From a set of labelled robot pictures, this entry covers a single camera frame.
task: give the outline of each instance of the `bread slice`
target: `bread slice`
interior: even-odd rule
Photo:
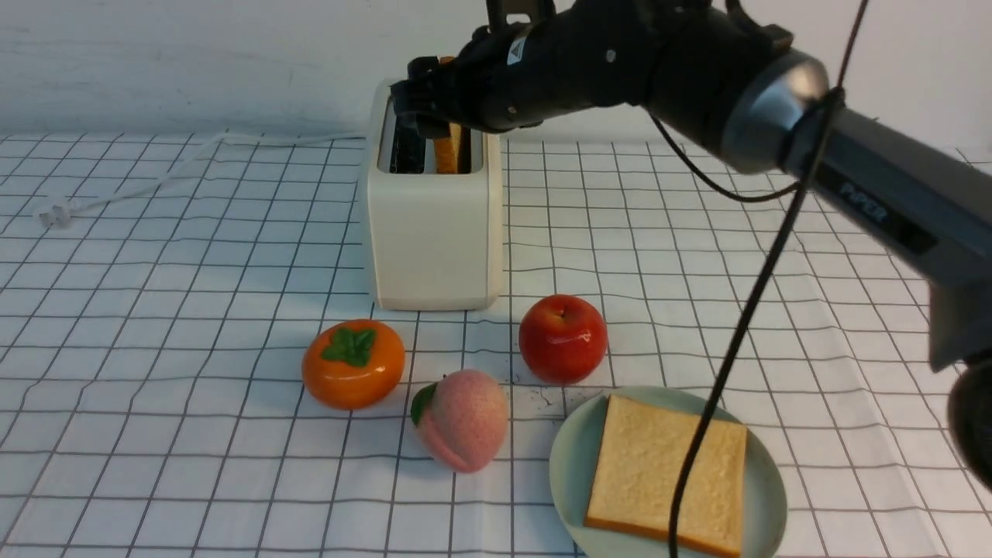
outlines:
[[[454,57],[441,57],[442,64],[448,64]],[[456,175],[460,168],[458,165],[461,154],[461,126],[458,124],[448,124],[450,137],[434,140],[434,161],[437,165],[437,173],[441,175]]]
[[[698,415],[610,395],[587,527],[668,540],[669,511]],[[747,427],[713,420],[689,473],[679,544],[739,558]]]

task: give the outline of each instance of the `white wall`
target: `white wall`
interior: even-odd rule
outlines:
[[[571,0],[558,0],[560,7]],[[836,72],[857,0],[745,0]],[[0,129],[362,125],[413,56],[454,54],[484,0],[0,0]],[[935,145],[992,145],[992,0],[873,0],[850,104]],[[635,109],[531,134],[643,139]]]

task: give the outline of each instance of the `toaster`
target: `toaster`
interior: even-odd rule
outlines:
[[[369,293],[389,310],[488,308],[503,291],[499,138],[470,131],[463,173],[439,174],[434,143],[398,126],[396,81],[376,89],[357,185]]]

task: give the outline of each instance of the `peach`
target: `peach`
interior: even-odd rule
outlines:
[[[495,379],[465,369],[421,389],[410,415],[428,453],[459,473],[476,473],[502,447],[509,409]]]

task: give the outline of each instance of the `plate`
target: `plate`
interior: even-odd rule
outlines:
[[[665,542],[582,525],[592,492],[606,420],[606,398],[610,393],[696,415],[705,406],[703,399],[690,393],[653,386],[604,391],[583,403],[565,419],[552,444],[549,469],[555,509],[568,534],[589,558],[667,557],[669,545]],[[714,418],[740,422],[719,408]],[[785,535],[788,514],[786,487],[779,468],[758,437],[748,430],[741,558],[774,557]],[[679,547],[679,556],[710,558],[708,554],[683,547]]]

